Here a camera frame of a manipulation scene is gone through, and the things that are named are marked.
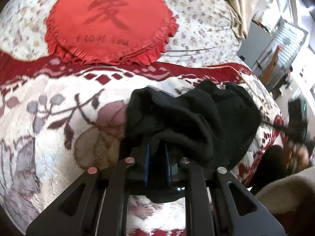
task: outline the flower pattern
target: flower pattern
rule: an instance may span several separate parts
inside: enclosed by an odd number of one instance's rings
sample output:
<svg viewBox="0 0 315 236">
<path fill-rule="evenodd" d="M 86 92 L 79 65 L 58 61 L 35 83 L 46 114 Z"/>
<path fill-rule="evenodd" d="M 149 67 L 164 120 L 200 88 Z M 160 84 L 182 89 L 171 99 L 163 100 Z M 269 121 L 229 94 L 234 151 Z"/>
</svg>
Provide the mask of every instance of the flower pattern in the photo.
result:
<svg viewBox="0 0 315 236">
<path fill-rule="evenodd" d="M 120 68 L 65 64 L 56 57 L 21 62 L 0 53 L 0 65 L 4 61 L 5 74 L 0 76 L 0 204 L 22 231 L 83 170 L 117 162 L 126 106 L 134 89 L 150 86 L 177 97 L 205 79 L 220 88 L 227 81 L 235 82 L 248 91 L 265 120 L 282 121 L 264 86 L 240 64 L 189 68 L 155 62 L 147 68 L 136 64 Z M 268 126 L 258 128 L 247 154 L 231 171 L 243 184 L 250 180 L 276 135 Z M 23 152 L 17 146 L 20 142 L 21 148 L 27 147 Z M 29 153 L 29 166 L 36 168 L 30 174 L 27 169 L 23 177 L 15 172 L 19 153 Z M 145 196 L 131 196 L 128 208 L 129 235 L 185 233 L 184 199 L 155 205 Z"/>
<path fill-rule="evenodd" d="M 57 0 L 10 0 L 0 14 L 0 49 L 20 60 L 48 55 L 45 20 Z M 239 62 L 241 41 L 224 0 L 165 0 L 179 25 L 159 59 L 187 67 Z"/>
</svg>

